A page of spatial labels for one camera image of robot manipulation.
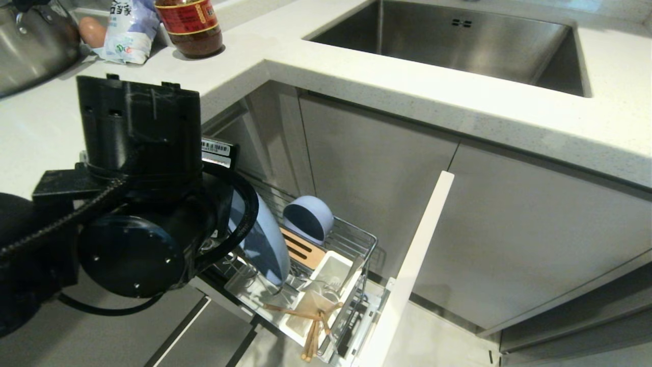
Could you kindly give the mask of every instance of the egg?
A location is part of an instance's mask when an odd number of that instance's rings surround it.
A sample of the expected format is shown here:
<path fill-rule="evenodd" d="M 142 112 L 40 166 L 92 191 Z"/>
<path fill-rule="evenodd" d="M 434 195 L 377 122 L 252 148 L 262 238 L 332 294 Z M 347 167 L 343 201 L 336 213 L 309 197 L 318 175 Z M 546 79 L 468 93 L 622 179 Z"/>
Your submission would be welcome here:
<path fill-rule="evenodd" d="M 104 46 L 106 28 L 95 18 L 85 16 L 79 21 L 80 36 L 91 48 Z"/>

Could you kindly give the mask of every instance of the wooden cutting board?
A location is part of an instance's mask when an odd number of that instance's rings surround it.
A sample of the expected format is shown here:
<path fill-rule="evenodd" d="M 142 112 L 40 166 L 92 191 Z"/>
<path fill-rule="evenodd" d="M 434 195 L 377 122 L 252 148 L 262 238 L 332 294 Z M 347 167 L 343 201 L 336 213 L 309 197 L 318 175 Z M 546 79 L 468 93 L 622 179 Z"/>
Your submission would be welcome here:
<path fill-rule="evenodd" d="M 312 270 L 315 270 L 324 255 L 326 255 L 326 252 L 314 244 L 311 244 L 298 234 L 285 228 L 281 228 L 281 233 L 285 238 L 289 256 Z"/>

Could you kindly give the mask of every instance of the plastic bag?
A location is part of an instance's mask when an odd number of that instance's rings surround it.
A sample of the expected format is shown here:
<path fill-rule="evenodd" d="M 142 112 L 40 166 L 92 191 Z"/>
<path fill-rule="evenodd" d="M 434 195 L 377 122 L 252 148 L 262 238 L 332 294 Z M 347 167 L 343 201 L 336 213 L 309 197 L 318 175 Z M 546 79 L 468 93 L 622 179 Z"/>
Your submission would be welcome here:
<path fill-rule="evenodd" d="M 102 59 L 114 63 L 145 63 L 160 24 L 153 0 L 112 0 Z"/>

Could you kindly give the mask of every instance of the jar label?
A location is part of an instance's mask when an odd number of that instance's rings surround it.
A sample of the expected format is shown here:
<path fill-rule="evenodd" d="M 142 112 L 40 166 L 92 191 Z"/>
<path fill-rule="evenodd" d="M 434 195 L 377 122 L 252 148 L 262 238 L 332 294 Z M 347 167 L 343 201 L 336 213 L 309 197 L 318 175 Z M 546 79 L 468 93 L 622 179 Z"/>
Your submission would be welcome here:
<path fill-rule="evenodd" d="M 171 35 L 191 35 L 218 26 L 211 0 L 179 5 L 156 5 L 156 9 Z"/>

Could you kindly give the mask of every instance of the stainless steel sink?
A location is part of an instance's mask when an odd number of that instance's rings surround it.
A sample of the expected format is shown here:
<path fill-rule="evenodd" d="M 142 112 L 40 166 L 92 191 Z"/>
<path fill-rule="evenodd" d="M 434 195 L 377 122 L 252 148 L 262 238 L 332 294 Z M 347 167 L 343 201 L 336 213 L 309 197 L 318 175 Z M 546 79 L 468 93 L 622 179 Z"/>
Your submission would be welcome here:
<path fill-rule="evenodd" d="M 563 24 L 378 1 L 312 41 L 585 97 L 575 37 Z"/>

